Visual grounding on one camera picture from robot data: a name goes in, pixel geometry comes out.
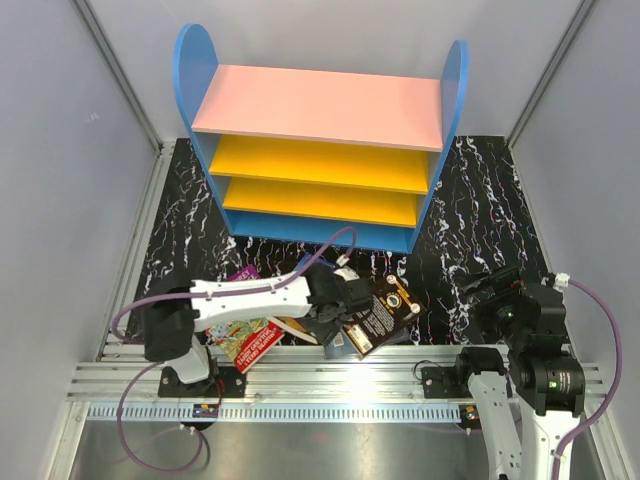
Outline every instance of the black marble tabletop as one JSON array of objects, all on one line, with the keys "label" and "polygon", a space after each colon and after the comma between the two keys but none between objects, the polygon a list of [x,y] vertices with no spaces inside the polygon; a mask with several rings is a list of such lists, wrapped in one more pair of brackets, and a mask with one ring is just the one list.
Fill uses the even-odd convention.
[{"label": "black marble tabletop", "polygon": [[[224,280],[248,264],[263,277],[287,273],[318,245],[229,236],[188,140],[180,139],[160,206],[136,298],[176,270],[192,278]],[[335,261],[342,248],[325,257]],[[511,154],[502,137],[456,137],[411,255],[356,250],[349,266],[361,277],[393,272],[427,307],[411,327],[415,344],[477,343],[473,300],[459,286],[469,273],[517,265],[525,280],[540,280],[546,265]],[[134,312],[130,335],[140,334]],[[302,343],[286,336],[283,344]]]}]

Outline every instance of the pink shelf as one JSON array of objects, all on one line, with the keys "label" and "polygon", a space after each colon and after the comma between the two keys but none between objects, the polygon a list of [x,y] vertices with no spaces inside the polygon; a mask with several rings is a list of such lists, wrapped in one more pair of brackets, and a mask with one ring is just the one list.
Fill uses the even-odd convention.
[{"label": "pink shelf", "polygon": [[219,65],[195,132],[440,152],[440,80]]}]

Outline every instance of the shelf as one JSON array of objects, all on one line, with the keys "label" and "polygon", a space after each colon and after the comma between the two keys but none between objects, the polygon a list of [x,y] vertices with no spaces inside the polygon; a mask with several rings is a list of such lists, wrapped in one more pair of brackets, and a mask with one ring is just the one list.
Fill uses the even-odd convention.
[{"label": "shelf", "polygon": [[440,80],[219,65],[195,132],[440,152]]},{"label": "shelf", "polygon": [[[409,228],[369,225],[364,223],[338,222],[317,218],[289,217],[253,212],[228,212],[233,235],[270,238],[285,242],[311,242],[322,244],[331,235],[347,225],[358,230],[356,246],[368,250],[391,252],[408,251],[408,238],[413,232]],[[351,234],[344,234],[337,245],[351,245]]]},{"label": "shelf", "polygon": [[223,135],[211,175],[427,193],[428,153]]},{"label": "shelf", "polygon": [[232,178],[226,210],[415,227],[417,195],[305,183]]}]

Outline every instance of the white wall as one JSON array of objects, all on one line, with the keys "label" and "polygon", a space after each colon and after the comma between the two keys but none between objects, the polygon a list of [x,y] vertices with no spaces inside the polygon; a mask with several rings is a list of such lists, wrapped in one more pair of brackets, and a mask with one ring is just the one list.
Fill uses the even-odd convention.
[{"label": "white wall", "polygon": [[[625,368],[612,404],[640,476],[640,3],[603,1],[515,147],[552,268],[599,292],[620,322]],[[570,327],[584,360],[613,373],[611,331],[570,292]]]},{"label": "white wall", "polygon": [[459,132],[507,135],[579,0],[91,0],[158,134],[186,136],[171,85],[180,28],[201,23],[221,63],[439,78],[469,42]]},{"label": "white wall", "polygon": [[0,465],[43,478],[80,360],[90,360],[153,163],[68,0],[0,15]]}]

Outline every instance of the blue bottom shelf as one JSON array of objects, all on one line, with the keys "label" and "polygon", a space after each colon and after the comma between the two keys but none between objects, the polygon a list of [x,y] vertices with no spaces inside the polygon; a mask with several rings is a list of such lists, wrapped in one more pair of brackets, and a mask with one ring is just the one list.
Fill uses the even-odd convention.
[{"label": "blue bottom shelf", "polygon": [[[367,250],[408,253],[408,243],[413,233],[411,228],[386,225],[230,210],[227,210],[226,213],[231,222],[233,235],[270,238],[287,242],[322,244],[336,231],[347,225],[353,225],[358,232],[356,247]],[[336,244],[342,246],[351,245],[351,234],[342,235],[338,238]]]}]

